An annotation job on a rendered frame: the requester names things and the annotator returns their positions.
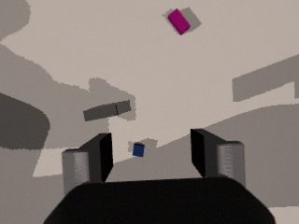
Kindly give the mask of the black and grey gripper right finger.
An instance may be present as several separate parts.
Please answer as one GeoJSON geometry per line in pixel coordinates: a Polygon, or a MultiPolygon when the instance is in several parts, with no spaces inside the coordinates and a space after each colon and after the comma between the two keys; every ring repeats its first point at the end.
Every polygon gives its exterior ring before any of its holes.
{"type": "Polygon", "coordinates": [[[244,144],[191,129],[192,164],[202,177],[229,177],[246,187],[244,144]]]}

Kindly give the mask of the grey rectangular bar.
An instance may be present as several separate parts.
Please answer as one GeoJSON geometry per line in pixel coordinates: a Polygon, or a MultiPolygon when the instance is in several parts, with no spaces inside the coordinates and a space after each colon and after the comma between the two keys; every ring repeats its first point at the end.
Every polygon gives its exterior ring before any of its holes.
{"type": "Polygon", "coordinates": [[[110,105],[83,111],[85,121],[118,116],[117,105],[110,105]]]}

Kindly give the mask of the dark magenta block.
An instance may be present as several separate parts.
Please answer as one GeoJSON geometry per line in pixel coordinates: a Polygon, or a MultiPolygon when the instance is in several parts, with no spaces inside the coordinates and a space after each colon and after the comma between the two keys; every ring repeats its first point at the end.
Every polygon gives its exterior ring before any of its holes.
{"type": "Polygon", "coordinates": [[[172,13],[170,13],[168,15],[168,19],[180,35],[185,33],[191,27],[178,9],[175,9],[172,13]]]}

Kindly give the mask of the small dark blue block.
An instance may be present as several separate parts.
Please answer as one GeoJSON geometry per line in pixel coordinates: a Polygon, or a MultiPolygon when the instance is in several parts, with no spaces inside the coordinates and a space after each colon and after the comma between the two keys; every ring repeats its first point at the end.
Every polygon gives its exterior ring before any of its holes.
{"type": "Polygon", "coordinates": [[[143,157],[145,145],[134,144],[133,156],[143,157]]]}

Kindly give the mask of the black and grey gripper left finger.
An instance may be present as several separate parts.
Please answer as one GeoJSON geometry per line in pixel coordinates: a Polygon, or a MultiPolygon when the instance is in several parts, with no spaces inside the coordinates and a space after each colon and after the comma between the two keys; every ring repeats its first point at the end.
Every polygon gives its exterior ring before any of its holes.
{"type": "Polygon", "coordinates": [[[79,148],[62,152],[64,197],[87,183],[106,182],[113,168],[112,135],[99,133],[79,148]]]}

